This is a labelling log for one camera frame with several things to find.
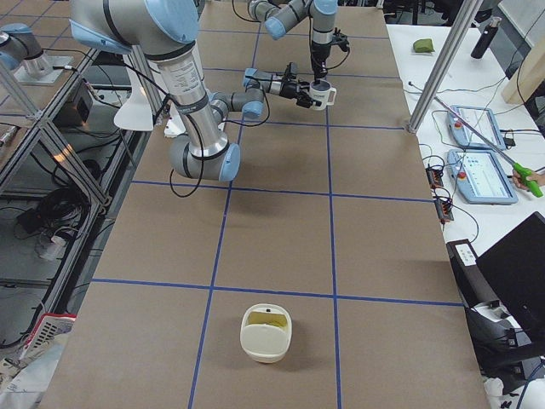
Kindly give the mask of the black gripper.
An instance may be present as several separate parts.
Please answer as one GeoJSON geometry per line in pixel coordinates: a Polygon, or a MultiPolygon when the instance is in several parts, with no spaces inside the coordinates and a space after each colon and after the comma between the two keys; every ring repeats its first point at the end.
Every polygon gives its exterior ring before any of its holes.
{"type": "Polygon", "coordinates": [[[279,96],[287,99],[295,99],[296,105],[305,108],[320,108],[320,101],[310,98],[309,88],[311,84],[297,78],[298,66],[290,62],[280,80],[279,96]]]}
{"type": "Polygon", "coordinates": [[[328,74],[327,60],[330,57],[331,48],[337,46],[345,54],[341,62],[334,65],[339,67],[350,55],[350,43],[348,36],[339,28],[334,27],[329,31],[312,28],[310,31],[310,53],[313,65],[313,82],[317,84],[321,78],[328,74]]]}

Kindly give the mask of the person hand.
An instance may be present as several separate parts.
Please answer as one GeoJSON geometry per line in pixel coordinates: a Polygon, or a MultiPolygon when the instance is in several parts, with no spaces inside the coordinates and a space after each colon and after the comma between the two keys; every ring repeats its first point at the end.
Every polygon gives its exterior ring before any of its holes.
{"type": "Polygon", "coordinates": [[[545,175],[532,171],[528,176],[522,176],[519,172],[513,170],[513,183],[517,188],[528,191],[529,188],[525,185],[526,181],[535,181],[541,187],[545,184],[545,175]]]}

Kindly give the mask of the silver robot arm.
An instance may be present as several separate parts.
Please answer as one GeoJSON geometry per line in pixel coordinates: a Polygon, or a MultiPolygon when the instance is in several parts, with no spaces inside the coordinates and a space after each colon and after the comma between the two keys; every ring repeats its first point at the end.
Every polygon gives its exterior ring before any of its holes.
{"type": "Polygon", "coordinates": [[[323,108],[309,86],[283,75],[248,70],[246,90],[230,95],[208,93],[196,58],[198,8],[193,1],[73,1],[72,35],[80,43],[116,54],[139,46],[155,63],[175,105],[185,134],[175,138],[169,155],[185,177],[231,181],[239,169],[240,148],[220,128],[230,112],[261,114],[271,93],[295,99],[303,107],[323,108]]]}
{"type": "Polygon", "coordinates": [[[292,0],[281,1],[248,1],[249,16],[263,22],[269,35],[278,40],[291,29],[303,22],[311,20],[310,25],[310,59],[314,82],[325,79],[328,72],[338,67],[327,63],[333,46],[349,55],[350,47],[347,35],[336,27],[337,1],[330,0],[292,0]]]}

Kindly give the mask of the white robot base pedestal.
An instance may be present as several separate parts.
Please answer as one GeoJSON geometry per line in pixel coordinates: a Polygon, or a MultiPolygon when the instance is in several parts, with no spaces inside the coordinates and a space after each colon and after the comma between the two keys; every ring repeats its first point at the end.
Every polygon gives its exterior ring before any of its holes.
{"type": "MultiPolygon", "coordinates": [[[[152,108],[146,96],[146,91],[141,85],[135,72],[128,70],[131,85],[131,94],[128,100],[120,107],[114,116],[113,123],[123,130],[152,131],[155,122],[152,117],[152,108]]],[[[164,135],[167,138],[176,138],[185,134],[186,129],[178,113],[170,108],[169,120],[164,128],[164,135]]]]}

